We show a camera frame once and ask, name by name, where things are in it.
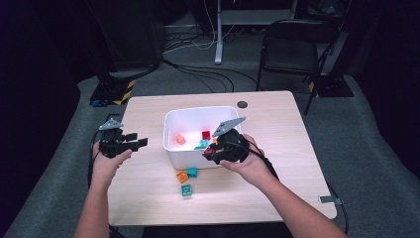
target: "orange block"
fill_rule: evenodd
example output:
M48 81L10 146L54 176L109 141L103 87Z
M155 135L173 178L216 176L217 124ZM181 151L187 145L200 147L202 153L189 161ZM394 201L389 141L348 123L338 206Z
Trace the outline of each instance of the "orange block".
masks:
M184 183L189 179L188 174L185 171L179 172L178 174L176 174L176 177L181 183Z
M185 138L183 138L183 136L178 134L175 136L175 142L179 145L183 145L185 144Z

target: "hand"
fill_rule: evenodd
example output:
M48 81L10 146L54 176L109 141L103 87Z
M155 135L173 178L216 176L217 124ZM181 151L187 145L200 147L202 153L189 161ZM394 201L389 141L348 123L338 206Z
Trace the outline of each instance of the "hand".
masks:
M91 185L99 185L102 188L108 188L111 185L112 178L114 177L117 169L124 163L125 160L131 157L133 152L127 150L113 159L109 159L99 152L99 142L93 146L93 155L95 158L93 163L93 174Z
M254 138L247 134L244 134L243 136L246 140L250 141L250 149L255 152L259 152L256 146L254 146L257 144ZM222 160L220 161L220 165L229 171L240 174L244 180L256 187L260 187L268 179L275 179L263 160L252 152L250 152L242 163L233 163Z

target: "person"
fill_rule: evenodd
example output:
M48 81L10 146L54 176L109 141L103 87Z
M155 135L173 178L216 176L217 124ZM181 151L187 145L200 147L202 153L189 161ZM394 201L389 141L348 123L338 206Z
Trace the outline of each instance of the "person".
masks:
M259 151L257 143L253 137L244 134L246 140L250 142L250 149ZM91 187L88 190L85 204L83 206L79 222L77 224L74 237L109 237L108 227L108 187L111 184L119 166L129 159L132 151L128 150L110 160L99 152L99 144L93 147L93 155L96 160L93 166ZM144 237L160 237L162 233L167 233L166 237L176 237L176 231L181 234L191 234L186 231L192 229L193 232L203 232L203 236L195 233L191 237L208 237L209 230L214 237L244 237L243 235L225 234L238 230L247 234L246 237L267 237L264 232L275 232L279 224L285 224L293 237L347 237L347 235L330 219L321 212L313 208L307 202L288 189L280 180L275 178L269 171L263 160L257 155L250 153L242 163L233 163L222 160L220 165L229 171L238 173L244 180L258 188L272 203L284 223L266 224L242 224L242 225L204 225L186 227L164 227L145 228Z

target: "teal block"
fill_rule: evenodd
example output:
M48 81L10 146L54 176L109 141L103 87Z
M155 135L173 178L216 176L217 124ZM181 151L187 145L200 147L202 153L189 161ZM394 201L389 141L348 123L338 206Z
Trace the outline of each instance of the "teal block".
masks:
M200 141L200 147L208 147L208 146L209 146L209 140Z
M182 196L190 196L192 195L192 187L190 184L182 185L181 186Z
M197 178L197 169L195 168L188 168L186 170L186 173L188 174L190 178Z
M205 150L207 147L195 147L194 150L195 151L199 151L199 150Z

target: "cable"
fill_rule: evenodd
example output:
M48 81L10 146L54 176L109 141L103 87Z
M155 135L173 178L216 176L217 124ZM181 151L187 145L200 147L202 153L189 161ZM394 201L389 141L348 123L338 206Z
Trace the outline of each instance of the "cable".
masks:
M242 0L239 1L238 10L241 10L241 5L242 5ZM231 29L229 29L229 31L225 34L225 36L222 37L222 41L225 40L225 38L229 35L229 33L231 33L231 31L232 31L232 29L234 29L234 27L235 27L235 25L231 26Z
M116 79L117 81L131 81L134 79L138 79L139 77L143 77L148 75L149 73L155 71L158 68L158 63L157 64L153 64L151 65L146 71L143 72L139 72L130 76L125 76L125 77L116 77L113 75L110 75L111 78Z
M209 22L210 22L211 30L213 31L213 41L211 42L211 45L210 45L210 46L208 46L207 48L199 48L199 47L198 47L199 45L195 44L195 42L192 42L192 43L193 43L193 44L194 44L194 46L195 46L195 47L197 47L199 50L205 51L205 50L209 50L209 49L213 46L213 44L215 43L215 40L216 40L216 33L214 32L214 26L213 26L213 23L212 23L212 21L211 21L209 11L207 10L206 0L203 0L203 4L204 4L204 8L206 9L206 14L207 14L207 18L209 19Z
M201 80L201 79L200 79L197 75L195 75L194 73L184 71L184 70L182 70L182 69L180 69L180 68L177 68L177 69L178 69L179 71L183 72L183 73L186 73L186 74L189 74L189 75L191 75L191 76L195 77L197 80L201 81L204 85L206 85L206 86L207 86L207 88L208 88L208 89L210 89L210 91L211 91L212 93L214 93L213 89L211 89L211 87L210 87L207 83L205 83L203 80Z
M90 188L90 183L92 182L92 174L93 174L93 162L98 156L98 154L96 154L96 156L93 158L93 146L95 144L96 136L98 135L98 133L99 133L99 130L97 130L93 134L92 140L90 141L89 164L87 167L87 188Z
M184 68L184 67L180 67L180 68L182 68L182 69L184 69L184 70L188 70L188 71L194 71L194 72L203 72L203 73L213 73L213 74L216 74L216 75L219 75L219 76L221 76L221 77L224 77L226 80L228 80L230 83L231 83L231 85L232 85L232 92L235 92L235 84L234 84L234 82L229 78L229 77L227 77L227 76L225 76L225 75L223 75L222 73L218 73L218 72L210 72L210 71L199 71L199 70L193 70L193 69L187 69L187 68Z
M173 51L176 51L176 50L179 50L179 49L182 49L182 48L190 48L190 47L197 47L197 46L205 46L205 45L209 45L209 44L214 44L215 42L211 42L211 43L203 43L203 44L196 44L196 45L190 45L190 46L183 46L183 47L178 47L178 48L175 48L175 49L172 49L172 50L170 50L170 51L166 51L166 52L164 52L164 53L162 53L162 54L167 54L167 53L170 53L170 52L173 52Z
M166 63L167 65L169 65L169 66L172 66L172 67L174 67L174 68L176 68L176 69L178 69L178 70L182 70L183 72L185 72L186 73L186 71L188 71L188 72L201 72L201 73L213 73L213 74L215 74L215 75L219 75L219 76L221 76L221 77L223 77L223 78L225 78L226 80L228 80L230 83L231 83L231 85L232 85L232 92L234 92L235 91L235 84L234 84L234 82L229 78L229 77L227 77L227 76L225 76L225 75L223 75L223 74L221 74L221 73L218 73L218 72L212 72L212 71L202 71L202 70L194 70L194 69L189 69L189 68L187 68L187 67L183 67L183 66L180 66L180 65L178 65L178 64L175 64L175 63L173 63L173 62L171 62L171 61L169 61L169 60L167 60L167 59L162 59L161 60L162 62L164 62L164 63ZM204 76L204 77L209 77L209 76L205 76L205 75L198 75L198 74L194 74L194 75L196 75L196 76Z
M331 187L331 185L330 185L330 184L329 184L326 180L325 180L325 182L327 183L327 187L328 187L328 188L330 188L330 190L333 192L334 196L335 196L337 199L341 199L341 198L337 195L337 193L334 191L334 189ZM342 207L343 214L344 214L344 219L345 219L345 222L346 222L346 227L345 227L344 233L347 235L347 234L349 233L349 217L348 217L348 215L347 215L346 208L344 207L344 202L342 202L342 203L340 204L340 206Z
M213 79L213 80L217 80L217 81L219 81L222 85L223 85L223 87L225 88L225 92L227 92L228 91L228 88L226 87L226 84L225 83L223 83L223 81L222 80L220 80L219 78L216 78L216 77L212 77L212 76L207 76L207 75L200 75L200 74L197 74L197 73L193 73L193 72L188 72L187 70L185 70L185 69L183 69L183 68L177 68L178 70L180 70L180 71L182 71L182 72L184 72L184 73L187 73L187 74L190 74L190 75L192 75L192 76L194 76L195 78L197 78L198 80L200 80L203 84L205 84L209 89L210 89L210 91L212 92L212 93L214 93L214 91L210 88L210 86L207 84L207 83L205 83L203 80L201 80L200 78L199 78L199 76L201 76L201 77L207 77L207 78L211 78L211 79Z
M222 68L222 67L189 66L189 65L175 64L173 62L171 62L171 63L173 65L181 66L181 67L191 67L191 68L197 68L197 69L213 69L213 70L221 70L221 71L230 71L230 72L234 72L234 73L240 74L242 76L245 76L245 77L249 78L250 80L252 80L254 83L257 83L257 81L255 79L253 79L252 77L250 77L249 75L246 75L246 74L244 74L242 72L239 72L239 71L236 71L236 70L233 70L233 69Z
M260 148L255 144L255 143L253 143L253 142L251 142L251 141L249 141L249 140L246 140L248 143L250 143L251 145L253 145L253 146L255 146L256 148L257 148L257 150L259 150L259 152L260 152L260 154L263 156L263 151L262 150L260 150Z
M166 44L166 46L164 47L164 49L166 51L175 50L175 49L179 48L179 46L181 46L182 44L184 44L184 43L191 43L192 41L194 41L194 40L196 40L196 39L198 39L200 37L200 34L197 32L195 34L195 36L193 36L193 37L182 39L181 38L181 34L191 35L191 34L188 33L190 30L188 30L186 33L168 33L166 35L166 40L169 41L169 43Z

